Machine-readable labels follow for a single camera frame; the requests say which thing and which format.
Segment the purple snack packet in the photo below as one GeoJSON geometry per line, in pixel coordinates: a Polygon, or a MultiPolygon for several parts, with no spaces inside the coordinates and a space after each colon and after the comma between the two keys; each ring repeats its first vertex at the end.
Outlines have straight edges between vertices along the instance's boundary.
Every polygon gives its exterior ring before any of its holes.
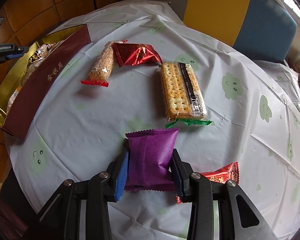
{"type": "Polygon", "coordinates": [[[126,191],[172,192],[170,161],[179,129],[148,129],[126,133],[129,167],[126,191]]]}

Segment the small red patterned snack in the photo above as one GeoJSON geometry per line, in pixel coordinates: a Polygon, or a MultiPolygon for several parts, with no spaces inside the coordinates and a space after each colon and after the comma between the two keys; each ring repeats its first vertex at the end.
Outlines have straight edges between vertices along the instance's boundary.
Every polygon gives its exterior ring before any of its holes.
{"type": "Polygon", "coordinates": [[[176,194],[177,204],[190,203],[193,201],[194,194],[197,190],[194,189],[194,181],[209,180],[217,184],[225,184],[229,180],[233,180],[236,184],[239,183],[239,166],[238,162],[230,163],[217,171],[212,172],[194,172],[190,175],[190,197],[178,197],[176,194]]]}

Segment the cracker pack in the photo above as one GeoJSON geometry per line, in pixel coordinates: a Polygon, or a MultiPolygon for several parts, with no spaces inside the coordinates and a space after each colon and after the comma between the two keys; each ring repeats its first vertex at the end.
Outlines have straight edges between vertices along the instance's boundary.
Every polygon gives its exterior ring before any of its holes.
{"type": "Polygon", "coordinates": [[[164,97],[166,128],[177,122],[186,126],[208,126],[212,123],[192,66],[183,62],[164,62],[160,65],[164,97]]]}

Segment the grain bar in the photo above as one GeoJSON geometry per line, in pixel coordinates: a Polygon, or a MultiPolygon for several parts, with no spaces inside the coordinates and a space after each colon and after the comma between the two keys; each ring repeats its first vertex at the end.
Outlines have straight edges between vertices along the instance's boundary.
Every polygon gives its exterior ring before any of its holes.
{"type": "Polygon", "coordinates": [[[87,75],[86,79],[81,80],[81,84],[89,86],[108,87],[108,79],[116,63],[112,45],[115,43],[122,44],[126,42],[127,40],[107,42],[101,54],[95,61],[91,71],[87,75]]]}

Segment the shiny red foil snack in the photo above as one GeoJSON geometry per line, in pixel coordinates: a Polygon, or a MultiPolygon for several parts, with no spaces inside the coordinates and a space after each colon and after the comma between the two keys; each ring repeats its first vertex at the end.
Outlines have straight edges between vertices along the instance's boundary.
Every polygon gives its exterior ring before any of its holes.
{"type": "Polygon", "coordinates": [[[159,53],[152,45],[117,42],[111,46],[119,67],[162,63],[159,53]]]}

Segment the sunflower seed snack bag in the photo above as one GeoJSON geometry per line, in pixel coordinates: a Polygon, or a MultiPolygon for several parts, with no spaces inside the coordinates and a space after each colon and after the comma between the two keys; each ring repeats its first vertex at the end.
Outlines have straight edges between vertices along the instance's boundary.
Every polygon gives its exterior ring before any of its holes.
{"type": "Polygon", "coordinates": [[[30,64],[29,66],[26,67],[26,72],[23,75],[23,77],[21,78],[21,82],[20,82],[19,86],[15,89],[15,91],[13,92],[11,97],[9,98],[9,101],[8,101],[8,104],[7,104],[7,113],[10,111],[10,109],[13,105],[13,102],[15,101],[15,98],[19,94],[19,92],[22,89],[25,82],[35,72],[35,70],[39,67],[40,64],[41,64],[41,60],[38,60],[38,61],[36,61],[36,62],[34,62],[34,63],[32,63],[32,64],[30,64]]]}

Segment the dark brown gold snack bag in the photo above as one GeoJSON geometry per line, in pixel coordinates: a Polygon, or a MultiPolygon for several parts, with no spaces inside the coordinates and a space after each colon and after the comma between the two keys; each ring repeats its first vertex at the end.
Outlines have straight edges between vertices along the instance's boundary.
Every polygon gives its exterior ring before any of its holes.
{"type": "Polygon", "coordinates": [[[27,66],[30,66],[36,61],[45,58],[56,46],[57,43],[45,43],[41,45],[29,58],[27,66]]]}

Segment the gold tin box, maroon sides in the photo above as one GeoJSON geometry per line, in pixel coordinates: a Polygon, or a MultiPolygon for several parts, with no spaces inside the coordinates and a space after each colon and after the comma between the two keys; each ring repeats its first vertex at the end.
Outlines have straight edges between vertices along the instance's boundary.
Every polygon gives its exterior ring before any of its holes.
{"type": "Polygon", "coordinates": [[[88,26],[80,24],[51,33],[30,46],[29,52],[15,63],[0,85],[0,128],[18,140],[25,140],[50,87],[77,52],[90,42],[88,26]],[[25,82],[7,113],[9,98],[26,72],[29,58],[45,43],[57,43],[57,46],[25,82]]]}

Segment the grey yellow blue chair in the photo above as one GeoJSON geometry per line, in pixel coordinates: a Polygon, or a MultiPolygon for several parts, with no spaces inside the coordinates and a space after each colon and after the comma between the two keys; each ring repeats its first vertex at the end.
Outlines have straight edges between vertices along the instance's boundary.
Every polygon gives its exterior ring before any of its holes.
{"type": "Polygon", "coordinates": [[[154,0],[169,2],[183,23],[252,60],[283,62],[297,25],[278,0],[154,0]]]}

